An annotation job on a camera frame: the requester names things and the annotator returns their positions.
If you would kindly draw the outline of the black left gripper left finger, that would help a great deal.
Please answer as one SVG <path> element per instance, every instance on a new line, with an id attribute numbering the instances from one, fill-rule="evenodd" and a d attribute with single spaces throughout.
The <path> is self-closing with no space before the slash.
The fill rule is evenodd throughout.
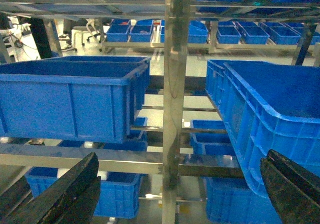
<path id="1" fill-rule="evenodd" d="M 2 224 L 89 224 L 101 193 L 99 161 L 86 155 L 32 201 L 5 217 Z"/>

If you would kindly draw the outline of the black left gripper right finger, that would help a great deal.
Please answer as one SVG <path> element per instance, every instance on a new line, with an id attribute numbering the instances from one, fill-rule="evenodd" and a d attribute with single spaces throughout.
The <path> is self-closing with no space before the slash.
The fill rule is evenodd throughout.
<path id="1" fill-rule="evenodd" d="M 283 224 L 320 222 L 320 178 L 270 149 L 260 161 L 267 195 Z"/>

